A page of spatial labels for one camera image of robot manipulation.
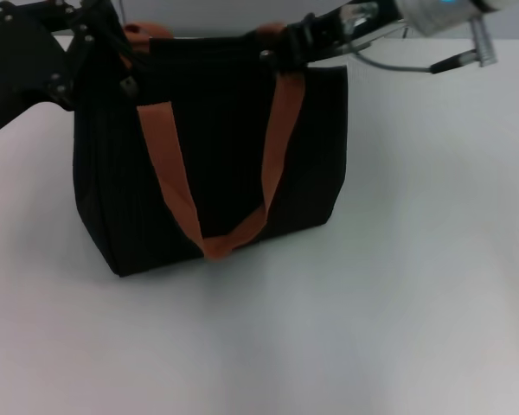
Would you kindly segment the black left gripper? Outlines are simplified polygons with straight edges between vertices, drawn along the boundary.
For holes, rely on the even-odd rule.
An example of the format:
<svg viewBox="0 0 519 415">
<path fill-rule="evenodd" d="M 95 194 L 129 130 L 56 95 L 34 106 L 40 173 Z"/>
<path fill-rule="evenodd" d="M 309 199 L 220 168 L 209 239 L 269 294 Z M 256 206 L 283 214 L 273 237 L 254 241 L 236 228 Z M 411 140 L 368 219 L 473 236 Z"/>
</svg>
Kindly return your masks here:
<svg viewBox="0 0 519 415">
<path fill-rule="evenodd" d="M 73 109 L 75 81 L 95 46 L 88 26 L 98 23 L 122 26 L 120 1 L 0 2 L 0 130 L 42 102 Z M 66 52 L 54 33 L 68 27 Z"/>
</svg>

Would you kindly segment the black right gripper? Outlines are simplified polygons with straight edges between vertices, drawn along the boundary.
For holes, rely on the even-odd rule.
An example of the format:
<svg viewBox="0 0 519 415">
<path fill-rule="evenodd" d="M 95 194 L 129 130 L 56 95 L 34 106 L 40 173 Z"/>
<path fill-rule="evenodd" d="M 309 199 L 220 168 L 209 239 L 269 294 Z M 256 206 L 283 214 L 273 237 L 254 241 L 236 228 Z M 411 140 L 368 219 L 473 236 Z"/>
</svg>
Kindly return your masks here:
<svg viewBox="0 0 519 415">
<path fill-rule="evenodd" d="M 368 43 L 399 21 L 395 1 L 350 1 L 300 22 L 269 26 L 269 61 L 280 73 L 300 72 L 310 61 L 349 53 L 349 44 Z"/>
</svg>

